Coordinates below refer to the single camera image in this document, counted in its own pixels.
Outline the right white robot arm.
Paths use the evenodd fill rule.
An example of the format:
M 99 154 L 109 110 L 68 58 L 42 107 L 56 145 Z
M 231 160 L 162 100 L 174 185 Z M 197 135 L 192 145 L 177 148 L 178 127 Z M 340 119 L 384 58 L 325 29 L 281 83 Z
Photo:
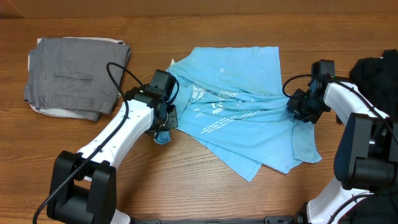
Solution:
M 344 125 L 334 159 L 334 177 L 304 203 L 290 223 L 338 223 L 360 202 L 397 184 L 397 121 L 378 110 L 348 78 L 314 75 L 309 89 L 289 96 L 294 119 L 316 123 L 334 111 Z

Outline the light blue printed t-shirt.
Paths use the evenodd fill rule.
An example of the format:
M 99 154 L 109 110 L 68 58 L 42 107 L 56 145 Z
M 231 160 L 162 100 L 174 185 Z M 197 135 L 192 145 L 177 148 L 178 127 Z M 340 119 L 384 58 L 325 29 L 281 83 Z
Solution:
M 246 181 L 261 166 L 287 174 L 321 160 L 314 125 L 287 111 L 277 47 L 195 47 L 168 71 L 178 129 Z

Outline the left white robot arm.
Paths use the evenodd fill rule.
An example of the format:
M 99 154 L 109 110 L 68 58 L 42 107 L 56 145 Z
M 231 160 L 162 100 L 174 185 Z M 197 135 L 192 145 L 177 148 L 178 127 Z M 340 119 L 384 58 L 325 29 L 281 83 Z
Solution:
M 113 120 L 78 152 L 62 151 L 53 166 L 47 216 L 62 223 L 133 223 L 117 208 L 116 174 L 137 139 L 177 127 L 177 87 L 146 85 L 126 93 Z

